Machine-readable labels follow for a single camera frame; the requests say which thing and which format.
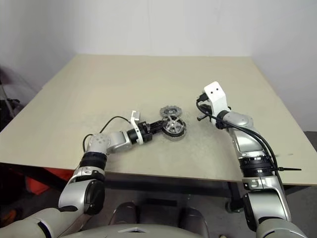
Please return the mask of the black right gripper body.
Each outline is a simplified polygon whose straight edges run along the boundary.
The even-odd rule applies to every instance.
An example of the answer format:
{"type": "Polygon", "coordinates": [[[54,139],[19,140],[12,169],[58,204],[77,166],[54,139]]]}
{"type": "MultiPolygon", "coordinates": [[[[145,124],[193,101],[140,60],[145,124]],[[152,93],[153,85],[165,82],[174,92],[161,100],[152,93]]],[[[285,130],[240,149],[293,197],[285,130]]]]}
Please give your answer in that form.
{"type": "Polygon", "coordinates": [[[206,93],[202,93],[196,100],[196,107],[203,115],[206,115],[206,118],[209,118],[211,121],[212,109],[210,105],[205,103],[205,101],[208,99],[209,98],[207,97],[206,93]]]}

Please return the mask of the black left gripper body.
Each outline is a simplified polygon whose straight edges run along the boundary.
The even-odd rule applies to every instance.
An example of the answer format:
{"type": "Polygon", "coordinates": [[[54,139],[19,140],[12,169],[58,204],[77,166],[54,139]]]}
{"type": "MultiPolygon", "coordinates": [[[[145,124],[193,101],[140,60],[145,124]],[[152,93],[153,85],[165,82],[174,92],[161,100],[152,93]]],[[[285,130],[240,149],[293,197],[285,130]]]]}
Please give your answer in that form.
{"type": "Polygon", "coordinates": [[[137,126],[140,130],[143,142],[144,143],[150,142],[154,134],[153,133],[154,125],[152,123],[146,123],[144,121],[144,122],[138,123],[137,126]]]}

